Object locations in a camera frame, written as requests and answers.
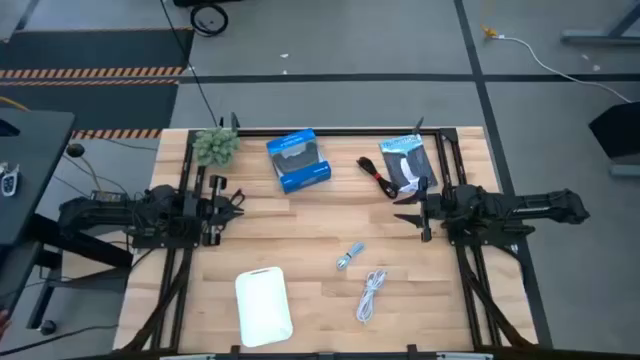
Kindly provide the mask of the black box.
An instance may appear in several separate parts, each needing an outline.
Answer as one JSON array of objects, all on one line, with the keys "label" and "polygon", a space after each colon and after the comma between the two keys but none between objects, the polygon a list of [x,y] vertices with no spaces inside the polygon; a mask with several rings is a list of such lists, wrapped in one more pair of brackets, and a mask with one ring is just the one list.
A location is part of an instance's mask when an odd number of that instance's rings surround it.
[{"label": "black box", "polygon": [[640,102],[610,107],[589,128],[609,158],[640,154]]}]

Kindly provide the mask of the magazine with waterfall cover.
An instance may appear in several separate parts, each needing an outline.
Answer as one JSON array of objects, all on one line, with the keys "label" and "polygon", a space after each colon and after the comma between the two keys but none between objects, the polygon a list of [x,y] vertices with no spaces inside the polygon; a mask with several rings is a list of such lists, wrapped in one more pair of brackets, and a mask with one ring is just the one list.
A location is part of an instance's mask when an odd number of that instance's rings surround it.
[{"label": "magazine with waterfall cover", "polygon": [[419,180],[425,178],[427,187],[438,185],[420,135],[405,135],[379,143],[391,182],[400,192],[414,192]]}]

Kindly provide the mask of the black metal rig frame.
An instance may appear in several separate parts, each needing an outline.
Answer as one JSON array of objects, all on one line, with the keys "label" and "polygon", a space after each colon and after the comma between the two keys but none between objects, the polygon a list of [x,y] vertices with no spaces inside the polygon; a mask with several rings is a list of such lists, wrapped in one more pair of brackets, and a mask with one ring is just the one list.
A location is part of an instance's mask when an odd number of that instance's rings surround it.
[{"label": "black metal rig frame", "polygon": [[[357,166],[382,159],[379,143],[395,128],[321,129],[332,176],[285,194],[266,153],[275,129],[247,129],[231,167],[229,192],[245,194],[244,215],[218,246],[191,258],[185,294],[168,309],[163,345],[181,353],[342,360],[473,346],[456,250],[435,229],[423,243],[413,225]],[[280,267],[293,335],[249,348],[240,338],[235,293],[244,272]]]}]

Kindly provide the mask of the black mat with hazard stripes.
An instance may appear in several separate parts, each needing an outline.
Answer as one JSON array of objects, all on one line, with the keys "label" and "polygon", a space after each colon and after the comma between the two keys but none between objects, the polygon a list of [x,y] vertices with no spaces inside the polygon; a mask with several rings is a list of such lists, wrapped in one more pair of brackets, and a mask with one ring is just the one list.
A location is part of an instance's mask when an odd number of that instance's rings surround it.
[{"label": "black mat with hazard stripes", "polygon": [[21,31],[0,41],[0,107],[71,112],[78,139],[153,139],[168,128],[189,27]]}]

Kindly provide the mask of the green potted plant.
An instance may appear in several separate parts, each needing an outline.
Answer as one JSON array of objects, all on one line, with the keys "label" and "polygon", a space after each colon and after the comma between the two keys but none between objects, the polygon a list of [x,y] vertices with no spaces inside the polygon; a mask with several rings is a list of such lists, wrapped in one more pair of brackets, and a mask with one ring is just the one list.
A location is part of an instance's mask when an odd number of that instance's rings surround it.
[{"label": "green potted plant", "polygon": [[193,149],[200,166],[228,167],[239,144],[236,131],[211,128],[196,132]]}]

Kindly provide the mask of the white plastic bin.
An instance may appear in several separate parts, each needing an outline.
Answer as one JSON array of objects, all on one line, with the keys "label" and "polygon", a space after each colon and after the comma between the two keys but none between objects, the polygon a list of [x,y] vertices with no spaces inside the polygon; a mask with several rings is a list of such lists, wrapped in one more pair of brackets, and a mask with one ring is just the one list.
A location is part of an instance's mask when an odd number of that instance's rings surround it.
[{"label": "white plastic bin", "polygon": [[288,340],[294,331],[284,273],[268,267],[235,280],[241,342],[255,348]]}]

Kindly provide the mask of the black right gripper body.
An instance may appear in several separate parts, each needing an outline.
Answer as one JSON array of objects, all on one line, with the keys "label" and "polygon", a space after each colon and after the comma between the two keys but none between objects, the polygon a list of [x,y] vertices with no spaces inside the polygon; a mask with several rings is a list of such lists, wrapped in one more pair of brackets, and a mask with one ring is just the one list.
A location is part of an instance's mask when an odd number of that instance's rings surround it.
[{"label": "black right gripper body", "polygon": [[428,178],[420,177],[418,181],[418,202],[420,204],[419,225],[422,230],[421,241],[427,243],[432,240],[430,219],[436,219],[441,214],[441,196],[428,193]]}]

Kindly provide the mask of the grey key fob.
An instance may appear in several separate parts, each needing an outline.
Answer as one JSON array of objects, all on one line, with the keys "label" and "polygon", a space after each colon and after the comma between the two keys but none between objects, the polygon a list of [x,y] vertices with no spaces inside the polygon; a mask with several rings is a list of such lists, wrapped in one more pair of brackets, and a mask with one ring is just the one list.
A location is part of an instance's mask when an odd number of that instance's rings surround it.
[{"label": "grey key fob", "polygon": [[11,197],[16,193],[19,175],[18,165],[10,169],[7,162],[0,163],[0,192],[4,197]]}]

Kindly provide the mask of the black desk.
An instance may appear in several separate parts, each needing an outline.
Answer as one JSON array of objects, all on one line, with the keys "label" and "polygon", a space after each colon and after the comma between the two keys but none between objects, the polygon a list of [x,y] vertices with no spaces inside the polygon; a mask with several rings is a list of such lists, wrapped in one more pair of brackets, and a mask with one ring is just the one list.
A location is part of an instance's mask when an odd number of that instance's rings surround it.
[{"label": "black desk", "polygon": [[44,191],[72,133],[75,115],[68,112],[0,108],[0,163],[19,166],[16,193],[0,192],[0,311],[12,313],[34,266],[50,270],[27,327],[37,329],[57,287],[73,287],[85,278],[60,282],[62,253],[129,269],[133,255],[81,232],[65,235],[58,224],[36,213]]}]

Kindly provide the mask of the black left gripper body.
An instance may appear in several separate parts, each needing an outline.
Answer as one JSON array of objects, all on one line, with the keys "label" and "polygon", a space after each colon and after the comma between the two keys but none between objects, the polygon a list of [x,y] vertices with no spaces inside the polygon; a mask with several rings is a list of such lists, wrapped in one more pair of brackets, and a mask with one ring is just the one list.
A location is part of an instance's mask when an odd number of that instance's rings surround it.
[{"label": "black left gripper body", "polygon": [[212,196],[203,209],[201,223],[200,241],[202,246],[218,246],[221,242],[221,233],[223,231],[223,226],[214,224],[214,221],[219,218],[220,207],[216,204],[216,198],[225,189],[225,178],[219,175],[212,175],[210,177],[210,186],[212,188]]}]

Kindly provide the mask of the blue game controller box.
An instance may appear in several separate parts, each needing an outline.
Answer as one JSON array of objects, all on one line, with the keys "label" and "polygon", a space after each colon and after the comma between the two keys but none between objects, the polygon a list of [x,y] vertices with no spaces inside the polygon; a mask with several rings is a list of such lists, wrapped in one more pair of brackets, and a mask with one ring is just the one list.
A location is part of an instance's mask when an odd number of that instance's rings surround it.
[{"label": "blue game controller box", "polygon": [[311,128],[271,140],[266,149],[285,194],[331,178],[330,164]]}]

